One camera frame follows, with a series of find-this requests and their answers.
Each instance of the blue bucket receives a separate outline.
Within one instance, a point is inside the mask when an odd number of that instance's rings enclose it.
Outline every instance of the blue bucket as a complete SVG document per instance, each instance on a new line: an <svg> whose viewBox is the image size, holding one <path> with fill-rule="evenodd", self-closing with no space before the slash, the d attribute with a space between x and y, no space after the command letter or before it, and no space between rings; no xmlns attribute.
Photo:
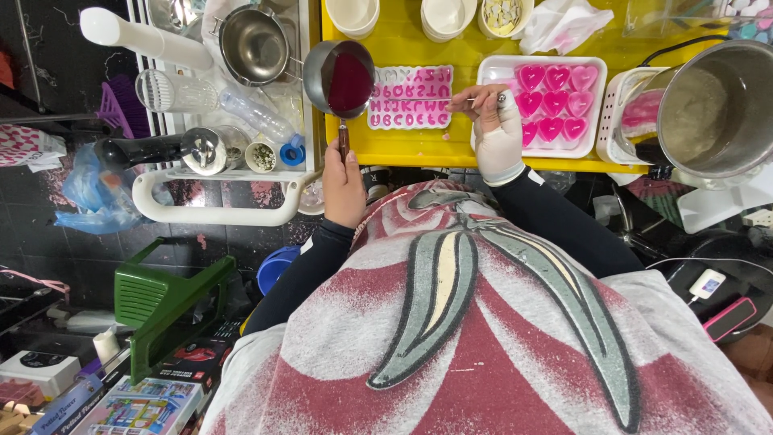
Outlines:
<svg viewBox="0 0 773 435"><path fill-rule="evenodd" d="M301 254L301 246L285 246L272 252L271 255L266 257L261 264L261 267L257 270L257 286L261 289L261 293L265 296L271 287L279 279L279 276L290 266L295 257Z"/></svg>

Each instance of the blue plastic bag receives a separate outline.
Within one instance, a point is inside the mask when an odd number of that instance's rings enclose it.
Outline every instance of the blue plastic bag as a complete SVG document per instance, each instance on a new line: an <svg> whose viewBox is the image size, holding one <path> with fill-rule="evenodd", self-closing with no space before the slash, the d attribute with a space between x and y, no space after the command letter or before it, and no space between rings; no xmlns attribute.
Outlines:
<svg viewBox="0 0 773 435"><path fill-rule="evenodd" d="M62 193L77 205L78 213L57 211L54 225L102 235L153 223L131 199L135 177L132 170L106 170L94 153L94 144L83 146L75 154L73 172L62 185ZM172 195L160 184L154 187L153 197L164 205L174 203Z"/></svg>

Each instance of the melted red wax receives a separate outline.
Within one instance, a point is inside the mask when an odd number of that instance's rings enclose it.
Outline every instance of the melted red wax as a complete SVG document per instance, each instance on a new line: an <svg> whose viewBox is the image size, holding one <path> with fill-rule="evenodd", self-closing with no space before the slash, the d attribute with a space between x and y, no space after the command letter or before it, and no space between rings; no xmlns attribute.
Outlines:
<svg viewBox="0 0 773 435"><path fill-rule="evenodd" d="M349 111L365 104L373 93L373 79L368 69L351 54L335 57L328 106L333 111Z"/></svg>

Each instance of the sneaker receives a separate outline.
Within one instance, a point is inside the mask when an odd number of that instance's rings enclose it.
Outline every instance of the sneaker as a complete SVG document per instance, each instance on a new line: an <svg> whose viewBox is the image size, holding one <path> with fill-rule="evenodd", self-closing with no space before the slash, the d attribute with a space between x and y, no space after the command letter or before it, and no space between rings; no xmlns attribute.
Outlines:
<svg viewBox="0 0 773 435"><path fill-rule="evenodd" d="M389 168L386 166L361 166L359 171L363 175L363 184L365 184L365 191L368 193L365 204L371 205L371 203L389 194Z"/></svg>
<svg viewBox="0 0 773 435"><path fill-rule="evenodd" d="M451 168L421 168L427 180L448 180L451 176Z"/></svg>

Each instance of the pink phone case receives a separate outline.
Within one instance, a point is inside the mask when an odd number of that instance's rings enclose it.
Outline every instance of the pink phone case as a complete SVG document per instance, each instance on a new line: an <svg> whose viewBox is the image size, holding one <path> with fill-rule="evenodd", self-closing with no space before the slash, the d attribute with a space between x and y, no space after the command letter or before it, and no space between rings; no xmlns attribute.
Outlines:
<svg viewBox="0 0 773 435"><path fill-rule="evenodd" d="M707 321L705 324L703 324L703 330L706 331L706 333L708 334L708 327L709 326L711 326L714 322L717 322L722 317L727 316L727 314L730 313L732 310L734 310L735 307L738 307L739 305L741 305L742 303L744 303L746 301L749 301L749 303L751 304L751 308L754 311L752 311L751 314L749 314L748 317L746 317L745 319L743 319L740 322L738 322L734 327L728 329L726 333L720 335L719 337L711 338L711 336L709 335L709 339L711 339L711 341L717 342L717 341L721 340L722 337L724 337L725 335L728 335L730 332L733 332L735 330L735 328L738 327L738 325L742 324L746 320L749 320L752 316L754 316L757 313L757 307L754 306L754 303L751 302L751 299L749 299L746 296L744 296L744 297L740 298L739 300L733 302L733 305L730 305L728 308L725 308L724 310L722 310L721 313L717 314L714 317L711 317L711 319L709 319L709 321Z"/></svg>

